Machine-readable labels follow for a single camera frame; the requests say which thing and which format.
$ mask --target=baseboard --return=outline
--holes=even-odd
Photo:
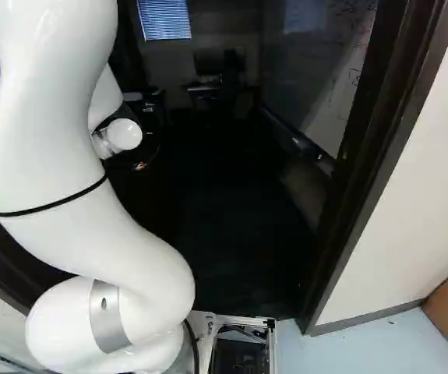
[[[259,112],[269,123],[273,137],[286,154],[301,154],[307,161],[313,162],[324,174],[331,176],[335,160],[320,146],[315,144],[303,132],[288,124],[273,113],[266,105],[260,105]]]
[[[424,299],[420,298],[419,300],[414,300],[413,302],[406,302],[404,304],[395,305],[390,308],[378,310],[376,312],[363,314],[362,316],[342,319],[341,321],[335,321],[331,323],[324,323],[323,325],[316,325],[312,327],[309,331],[307,331],[307,334],[310,335],[311,337],[317,337],[325,333],[332,333],[334,331],[347,329],[348,327],[361,325],[363,323],[371,322],[376,319],[394,316],[396,314],[406,312],[407,310],[421,306],[423,301]]]

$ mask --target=cable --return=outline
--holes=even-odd
[[[196,339],[196,336],[194,335],[194,331],[192,331],[191,325],[189,325],[189,322],[187,319],[184,319],[184,324],[185,324],[185,328],[187,329],[187,332],[189,333],[189,337],[191,338],[192,355],[194,357],[194,374],[199,374],[198,340]]]

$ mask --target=doorway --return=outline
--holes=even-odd
[[[146,3],[118,3],[110,59],[145,137],[105,163],[108,177],[188,260],[197,309],[296,317],[305,331],[370,213],[445,2],[174,2],[175,38],[146,32]],[[67,277],[0,227],[6,301],[27,312]]]

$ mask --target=window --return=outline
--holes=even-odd
[[[185,0],[137,0],[146,41],[191,39]]]

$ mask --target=black cable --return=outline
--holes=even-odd
[[[189,322],[187,319],[184,319],[184,324],[185,324],[185,328],[187,329],[187,332],[189,333],[189,337],[191,338],[192,355],[194,357],[194,374],[199,374],[198,340],[196,339],[196,336],[194,335],[194,331],[192,331],[191,325],[189,325]]]
[[[80,192],[74,193],[71,196],[65,197],[64,199],[60,199],[60,200],[54,201],[49,204],[37,206],[35,208],[18,210],[16,212],[4,212],[4,213],[0,212],[0,217],[19,217],[19,216],[25,216],[27,214],[38,213],[38,212],[42,212],[47,209],[55,208],[57,206],[69,203],[70,201],[76,200],[82,196],[85,196],[87,193],[94,191],[97,187],[99,187],[104,182],[106,182],[106,180],[108,180],[108,177],[106,175],[104,175],[101,179],[99,179],[97,182],[95,182],[90,187],[87,187],[86,189],[84,189]]]

